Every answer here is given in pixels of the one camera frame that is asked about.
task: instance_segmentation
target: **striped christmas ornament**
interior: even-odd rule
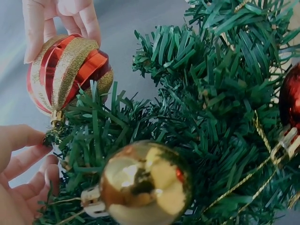
[[[76,103],[79,89],[91,94],[90,81],[97,81],[100,93],[113,82],[108,55],[94,40],[80,35],[58,35],[47,41],[30,64],[27,89],[32,101],[53,125],[63,120],[63,110]]]

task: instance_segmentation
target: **red stripe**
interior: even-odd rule
[[[28,72],[27,72],[27,91],[31,95],[34,103],[36,104],[36,106],[39,109],[41,109],[42,111],[44,111],[46,113],[51,113],[49,110],[47,110],[45,107],[43,107],[43,105],[38,101],[38,99],[35,97],[35,95],[33,93],[32,85],[31,85],[31,81],[30,81],[31,65],[32,64],[29,65]]]
[[[99,80],[110,69],[108,56],[105,53],[100,50],[91,51],[79,69],[63,107],[66,107],[76,97],[79,86],[86,90],[90,87],[90,80]]]
[[[75,38],[80,38],[81,35],[73,34],[66,38],[63,38],[55,42],[45,53],[41,69],[40,69],[40,82],[41,86],[45,86],[46,93],[50,104],[52,104],[52,93],[53,93],[53,79],[54,73],[59,62],[63,51],[66,49],[67,45]]]

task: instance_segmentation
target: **shiny gold ornament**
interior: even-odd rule
[[[191,202],[188,165],[166,146],[141,141],[107,163],[100,199],[121,225],[170,225]]]

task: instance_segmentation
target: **gold string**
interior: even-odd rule
[[[247,203],[246,205],[244,205],[242,208],[239,209],[238,214],[240,214],[243,210],[245,210],[253,201],[254,199],[256,199],[260,193],[265,189],[265,187],[269,184],[269,182],[273,179],[273,177],[276,174],[276,170],[273,172],[273,174],[267,179],[266,182],[264,182],[264,184],[258,189],[258,191],[252,196],[252,201]],[[225,221],[224,223],[222,223],[222,225],[226,225],[230,220],[234,219],[235,217],[230,217],[229,220]]]
[[[58,204],[58,203],[66,203],[66,202],[70,202],[70,201],[74,201],[74,200],[81,200],[81,198],[76,197],[76,198],[71,198],[71,199],[60,200],[60,201],[57,201],[57,202],[49,203],[49,205],[55,205],[55,204]]]
[[[291,197],[289,201],[289,207],[288,207],[289,210],[291,210],[294,207],[294,205],[299,200],[299,198],[300,198],[300,192],[298,192],[295,196]]]
[[[269,141],[267,139],[266,134],[263,131],[263,127],[261,126],[261,124],[260,124],[260,122],[258,120],[258,114],[257,114],[256,110],[254,111],[253,123],[254,123],[254,126],[256,128],[256,131],[258,132],[259,136],[262,138],[262,140],[264,142],[264,145],[266,146],[266,148],[269,151],[269,153],[271,153],[272,148],[271,148],[271,146],[269,144]]]
[[[80,212],[78,212],[78,213],[76,213],[76,214],[74,214],[74,215],[72,215],[72,216],[70,216],[70,217],[68,217],[68,218],[66,218],[66,219],[64,219],[64,220],[62,220],[62,221],[60,221],[60,222],[57,223],[56,225],[62,225],[62,224],[64,224],[64,223],[66,223],[66,222],[69,222],[70,220],[76,218],[77,216],[79,216],[80,214],[83,214],[83,213],[84,213],[84,210],[82,210],[82,211],[80,211]]]
[[[253,123],[254,126],[259,134],[259,136],[262,138],[267,150],[269,151],[269,153],[272,152],[272,148],[269,144],[269,141],[267,139],[266,134],[263,131],[263,127],[261,126],[259,119],[258,119],[258,114],[257,111],[254,111],[255,116],[253,118]],[[229,191],[225,192],[223,195],[221,195],[217,200],[215,200],[209,207],[207,207],[204,211],[206,212],[208,209],[210,209],[212,206],[214,206],[216,203],[218,203],[220,200],[222,200],[223,198],[225,198],[226,196],[228,196],[230,193],[232,193],[234,190],[236,190],[238,187],[240,187],[242,184],[244,184],[247,180],[249,180],[256,172],[258,172],[260,169],[262,169],[269,161],[271,160],[271,155],[264,160],[253,173],[248,174],[243,180],[241,180],[237,185],[235,185],[233,188],[231,188]],[[258,191],[252,196],[252,201],[247,203],[246,205],[244,205],[242,208],[240,208],[238,210],[238,213],[241,213],[246,207],[248,207],[255,198],[258,197],[258,195],[265,189],[265,187],[269,184],[269,182],[273,179],[273,177],[276,174],[276,170],[273,172],[273,174],[266,180],[266,182],[264,182],[264,184],[258,189]],[[222,225],[226,225],[228,221],[232,220],[235,217],[230,217],[229,220],[225,221]]]
[[[207,207],[204,211],[206,212],[207,210],[209,210],[211,207],[213,207],[216,203],[218,203],[219,201],[221,201],[223,198],[225,198],[226,196],[228,196],[229,194],[231,194],[233,191],[235,191],[237,188],[239,188],[241,185],[243,185],[247,180],[249,180],[255,173],[257,173],[261,168],[263,168],[267,162],[271,159],[271,157],[268,157],[266,160],[264,160],[253,173],[248,174],[244,179],[242,179],[237,185],[235,185],[234,187],[232,187],[230,190],[228,190],[227,192],[225,192],[223,195],[221,195],[219,198],[217,198],[212,204],[209,205],[209,207]]]
[[[250,0],[244,0],[241,4],[239,4],[235,9],[234,13],[237,13],[241,8],[243,8]]]

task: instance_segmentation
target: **hand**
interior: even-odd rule
[[[22,0],[27,50],[24,63],[31,63],[42,45],[56,35],[53,18],[59,16],[68,34],[81,34],[100,46],[100,28],[93,0]]]
[[[15,188],[8,183],[50,152],[41,145],[43,138],[43,133],[26,125],[0,127],[0,224],[31,225],[42,207],[38,201],[47,201],[50,180],[53,191],[58,192],[58,160],[54,155],[47,156],[29,183]],[[11,157],[12,151],[25,146],[31,147]]]

